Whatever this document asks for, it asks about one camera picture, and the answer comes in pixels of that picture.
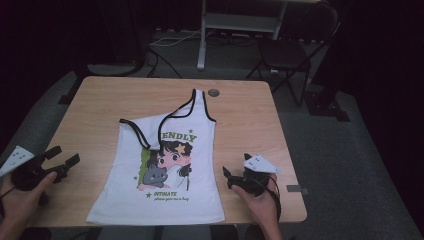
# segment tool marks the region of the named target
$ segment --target cartoon print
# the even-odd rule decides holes
[[[143,180],[139,182],[137,188],[143,191],[146,188],[186,186],[188,190],[192,149],[193,147],[189,143],[164,140],[161,141],[159,151],[143,149],[142,163],[144,164],[140,167],[139,172],[139,179]]]
[[[155,187],[164,187],[165,180],[168,178],[166,168],[158,168],[154,164],[150,165],[149,169],[144,173],[143,183]]]

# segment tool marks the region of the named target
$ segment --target human hand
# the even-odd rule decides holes
[[[0,188],[4,218],[0,225],[0,239],[18,239],[38,207],[41,194],[56,179],[57,173],[49,173],[32,191],[21,191],[12,183],[11,174],[3,177]]]
[[[276,192],[277,191],[277,176],[271,174],[272,179],[275,180],[268,182],[268,189]],[[233,185],[231,187],[233,191],[246,202],[249,208],[253,220],[261,227],[264,232],[266,239],[282,239],[280,228],[277,220],[277,207],[275,206],[274,199],[271,194],[264,191],[260,196],[255,197],[254,195],[248,194],[243,188]]]

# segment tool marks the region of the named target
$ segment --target controller strap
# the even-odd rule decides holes
[[[250,178],[250,179],[253,180],[253,181],[255,181],[260,186],[262,186],[271,195],[272,199],[274,199],[275,206],[277,208],[277,222],[279,222],[280,221],[280,216],[281,216],[281,202],[280,202],[280,197],[279,197],[280,190],[278,188],[277,182],[275,182],[275,180],[272,177],[269,177],[269,178],[275,183],[275,186],[277,188],[278,195],[274,191],[269,190],[268,187],[262,185],[258,180],[254,179],[254,178]]]

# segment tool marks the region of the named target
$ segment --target black chair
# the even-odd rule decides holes
[[[312,4],[302,14],[299,20],[287,32],[282,34],[281,39],[272,40],[264,38],[259,41],[258,46],[262,60],[252,69],[246,78],[249,78],[255,70],[258,70],[259,76],[263,80],[259,69],[262,64],[272,70],[285,71],[285,78],[271,92],[274,93],[287,82],[296,104],[301,106],[311,69],[310,60],[331,42],[338,25],[337,11],[327,1],[323,0]],[[314,47],[313,51],[307,53],[303,46],[310,44],[312,41],[315,41],[315,45],[317,46]],[[305,73],[299,100],[289,81],[296,72]]]

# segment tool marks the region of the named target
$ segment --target white tag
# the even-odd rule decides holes
[[[243,165],[255,172],[280,173],[281,170],[259,154],[244,161]]]
[[[12,154],[1,167],[0,177],[3,177],[6,173],[13,171],[15,168],[21,166],[33,157],[34,154],[30,153],[28,150],[16,146],[15,150],[13,150]]]

